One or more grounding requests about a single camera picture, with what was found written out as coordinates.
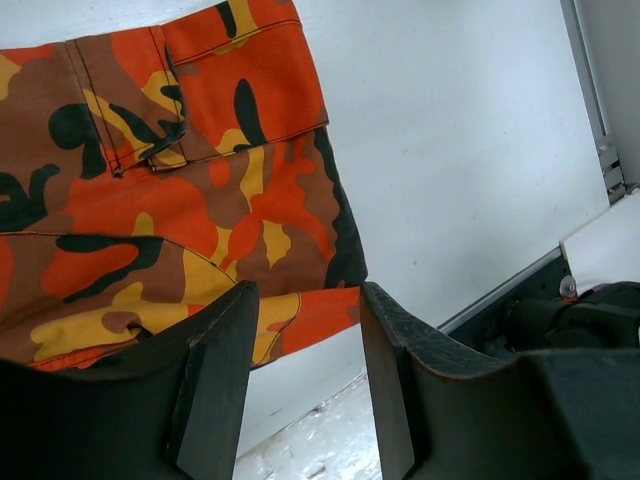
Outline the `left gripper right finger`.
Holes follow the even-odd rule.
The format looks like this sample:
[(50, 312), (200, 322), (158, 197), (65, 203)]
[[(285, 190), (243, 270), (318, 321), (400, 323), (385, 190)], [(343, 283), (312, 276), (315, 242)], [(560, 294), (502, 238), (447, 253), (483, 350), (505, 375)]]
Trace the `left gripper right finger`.
[(360, 322), (386, 479), (635, 479), (639, 354), (479, 353), (361, 288)]

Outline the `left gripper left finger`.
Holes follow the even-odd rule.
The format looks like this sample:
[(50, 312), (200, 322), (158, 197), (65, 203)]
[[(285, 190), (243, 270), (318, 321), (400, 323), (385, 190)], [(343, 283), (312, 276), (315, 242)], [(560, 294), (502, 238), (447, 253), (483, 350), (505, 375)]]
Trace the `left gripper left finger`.
[(242, 282), (87, 369), (1, 365), (5, 479), (228, 479), (259, 310)]

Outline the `orange camouflage trousers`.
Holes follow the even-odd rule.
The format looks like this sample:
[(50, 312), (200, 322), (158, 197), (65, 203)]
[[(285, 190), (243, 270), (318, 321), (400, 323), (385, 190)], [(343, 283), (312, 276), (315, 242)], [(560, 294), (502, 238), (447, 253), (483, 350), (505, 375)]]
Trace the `orange camouflage trousers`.
[(364, 252), (290, 1), (1, 53), (1, 355), (86, 368), (242, 281), (259, 367), (358, 321)]

